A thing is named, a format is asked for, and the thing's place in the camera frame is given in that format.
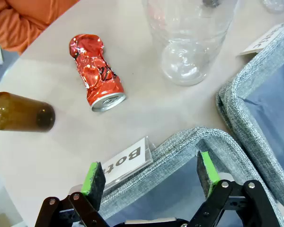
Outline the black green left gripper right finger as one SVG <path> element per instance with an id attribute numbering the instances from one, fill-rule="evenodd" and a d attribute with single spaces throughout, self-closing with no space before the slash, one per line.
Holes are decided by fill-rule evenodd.
<path id="1" fill-rule="evenodd" d="M 198 152 L 197 174 L 206 201 L 187 227 L 217 227 L 227 210 L 236 211 L 243 227 L 281 227 L 264 187 L 258 180 L 248 180 L 242 185 L 222 180 L 208 152 Z"/>

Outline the brown glass bottle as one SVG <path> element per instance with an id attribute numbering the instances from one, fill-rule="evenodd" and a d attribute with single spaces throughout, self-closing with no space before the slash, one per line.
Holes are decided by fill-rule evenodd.
<path id="1" fill-rule="evenodd" d="M 0 130 L 47 132 L 54 122 L 55 111 L 50 104 L 0 92 Z"/>

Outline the white Plastic label sign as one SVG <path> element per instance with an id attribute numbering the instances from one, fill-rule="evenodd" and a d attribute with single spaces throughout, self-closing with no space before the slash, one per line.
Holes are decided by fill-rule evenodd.
<path id="1" fill-rule="evenodd" d="M 261 54 L 267 57 L 269 54 L 284 52 L 284 22 L 273 26 L 267 32 L 262 34 L 258 39 L 252 42 L 246 49 L 241 51 L 238 56 L 259 53 L 264 49 Z"/>

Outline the grey fabric basket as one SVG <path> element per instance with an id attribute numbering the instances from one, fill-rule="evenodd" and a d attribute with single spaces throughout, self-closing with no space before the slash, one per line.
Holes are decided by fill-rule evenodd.
<path id="1" fill-rule="evenodd" d="M 284 206 L 284 26 L 216 95 L 217 109 Z"/>
<path id="2" fill-rule="evenodd" d="M 198 152 L 208 152 L 218 172 L 238 184 L 262 181 L 239 144 L 226 132 L 197 127 L 175 133 L 152 152 L 153 162 L 102 198 L 100 215 L 110 225 L 126 220 L 191 220 L 204 193 L 197 175 Z"/>

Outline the crushed red soda can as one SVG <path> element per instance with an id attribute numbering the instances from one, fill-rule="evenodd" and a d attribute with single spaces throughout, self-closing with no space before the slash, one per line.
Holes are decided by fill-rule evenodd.
<path id="1" fill-rule="evenodd" d="M 103 57 L 104 43 L 99 36 L 76 35 L 69 43 L 69 52 L 87 89 L 92 111 L 107 111 L 126 99 L 120 78 Z"/>

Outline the large clear plastic bottle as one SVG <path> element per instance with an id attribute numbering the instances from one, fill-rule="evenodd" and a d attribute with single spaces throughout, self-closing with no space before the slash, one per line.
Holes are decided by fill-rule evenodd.
<path id="1" fill-rule="evenodd" d="M 142 0 L 159 66 L 177 85 L 201 82 L 221 51 L 238 0 Z"/>

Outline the person in orange hoodie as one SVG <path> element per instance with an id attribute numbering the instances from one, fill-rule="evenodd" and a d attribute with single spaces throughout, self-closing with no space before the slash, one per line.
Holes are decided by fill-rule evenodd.
<path id="1" fill-rule="evenodd" d="M 0 0 L 0 47 L 22 54 L 79 0 Z"/>

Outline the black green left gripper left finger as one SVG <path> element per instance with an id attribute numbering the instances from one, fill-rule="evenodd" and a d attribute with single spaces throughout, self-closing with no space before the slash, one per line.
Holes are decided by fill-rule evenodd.
<path id="1" fill-rule="evenodd" d="M 93 162 L 81 190 L 63 200 L 46 198 L 39 211 L 35 227 L 72 227 L 81 223 L 84 227 L 109 227 L 99 214 L 106 179 L 100 162 Z"/>

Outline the white Bottle label sign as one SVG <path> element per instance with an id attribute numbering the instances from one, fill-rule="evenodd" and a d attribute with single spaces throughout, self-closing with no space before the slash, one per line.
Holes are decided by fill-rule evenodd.
<path id="1" fill-rule="evenodd" d="M 101 167 L 106 179 L 104 192 L 151 164 L 154 149 L 149 138 L 144 137 L 103 163 Z"/>

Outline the crushed clear plastic bottle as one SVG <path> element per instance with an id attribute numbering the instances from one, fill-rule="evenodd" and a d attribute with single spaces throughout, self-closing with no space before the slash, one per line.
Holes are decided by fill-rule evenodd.
<path id="1" fill-rule="evenodd" d="M 260 0 L 260 2 L 269 12 L 284 12 L 284 0 Z"/>

